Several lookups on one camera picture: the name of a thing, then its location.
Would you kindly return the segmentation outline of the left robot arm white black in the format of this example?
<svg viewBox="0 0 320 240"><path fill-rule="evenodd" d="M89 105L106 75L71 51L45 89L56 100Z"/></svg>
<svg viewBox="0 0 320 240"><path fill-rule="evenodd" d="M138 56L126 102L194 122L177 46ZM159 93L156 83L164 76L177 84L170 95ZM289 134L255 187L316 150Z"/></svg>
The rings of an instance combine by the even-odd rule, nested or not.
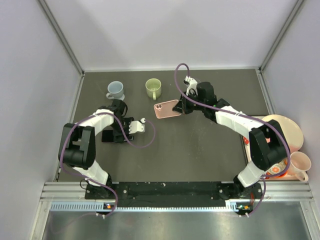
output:
<svg viewBox="0 0 320 240"><path fill-rule="evenodd" d="M113 194L111 176L96 161L96 135L102 133L103 143L132 141L130 124L134 118L126 117L127 111L127 104L115 99L111 105L100 107L95 112L97 116L93 115L78 126L74 123L63 126L58 159L87 176L86 199L106 199Z"/></svg>

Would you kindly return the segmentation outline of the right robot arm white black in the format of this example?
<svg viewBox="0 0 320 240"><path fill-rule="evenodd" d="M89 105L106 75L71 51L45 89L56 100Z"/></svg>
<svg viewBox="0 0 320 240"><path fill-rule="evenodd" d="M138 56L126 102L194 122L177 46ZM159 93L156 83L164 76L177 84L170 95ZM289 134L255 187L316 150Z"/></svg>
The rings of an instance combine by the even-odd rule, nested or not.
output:
<svg viewBox="0 0 320 240"><path fill-rule="evenodd" d="M249 141L251 160L234 177L233 186L226 195L227 198L245 198L261 176L290 154L280 124L276 120L265 122L248 117L235 110L224 99L217 99L209 82L197 82L191 77L186 77L183 82L187 89L173 111L183 115L200 111L207 119L233 130Z"/></svg>

